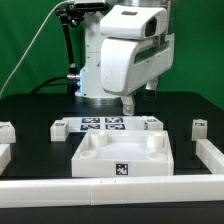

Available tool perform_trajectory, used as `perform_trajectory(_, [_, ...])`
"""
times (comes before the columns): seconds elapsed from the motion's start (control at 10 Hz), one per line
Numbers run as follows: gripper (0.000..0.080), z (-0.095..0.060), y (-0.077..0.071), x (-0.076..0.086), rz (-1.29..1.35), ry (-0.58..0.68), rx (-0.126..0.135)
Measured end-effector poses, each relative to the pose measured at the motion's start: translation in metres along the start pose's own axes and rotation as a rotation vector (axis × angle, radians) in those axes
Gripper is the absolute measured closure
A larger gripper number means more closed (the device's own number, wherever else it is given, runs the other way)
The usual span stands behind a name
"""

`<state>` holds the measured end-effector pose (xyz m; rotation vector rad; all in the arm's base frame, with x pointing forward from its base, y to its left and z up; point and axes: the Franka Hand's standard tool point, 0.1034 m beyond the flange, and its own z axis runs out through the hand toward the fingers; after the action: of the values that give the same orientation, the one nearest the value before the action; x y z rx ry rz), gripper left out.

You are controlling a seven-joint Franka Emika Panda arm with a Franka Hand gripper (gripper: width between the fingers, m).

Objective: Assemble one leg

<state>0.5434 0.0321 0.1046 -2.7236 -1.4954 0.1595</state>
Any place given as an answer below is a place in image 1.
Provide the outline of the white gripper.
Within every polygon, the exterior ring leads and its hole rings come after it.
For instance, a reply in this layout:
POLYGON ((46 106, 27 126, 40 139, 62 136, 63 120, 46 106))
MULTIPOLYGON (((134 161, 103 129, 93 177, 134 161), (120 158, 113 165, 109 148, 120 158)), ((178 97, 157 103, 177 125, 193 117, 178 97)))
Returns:
POLYGON ((123 113, 133 116, 134 98, 131 94, 146 84, 144 99, 153 101, 159 79, 171 68, 174 55, 173 34, 165 36, 160 45, 156 38, 125 40, 106 38, 101 48, 101 84, 112 95, 122 96, 123 113))

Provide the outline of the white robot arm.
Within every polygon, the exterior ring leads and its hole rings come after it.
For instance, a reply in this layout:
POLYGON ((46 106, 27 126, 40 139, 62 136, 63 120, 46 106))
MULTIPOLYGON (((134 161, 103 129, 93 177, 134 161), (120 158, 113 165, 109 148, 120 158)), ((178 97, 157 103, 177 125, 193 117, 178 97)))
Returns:
POLYGON ((96 104, 119 100, 128 116, 136 90, 154 96, 173 64, 174 6, 175 0, 74 0, 85 24, 80 96, 96 104))

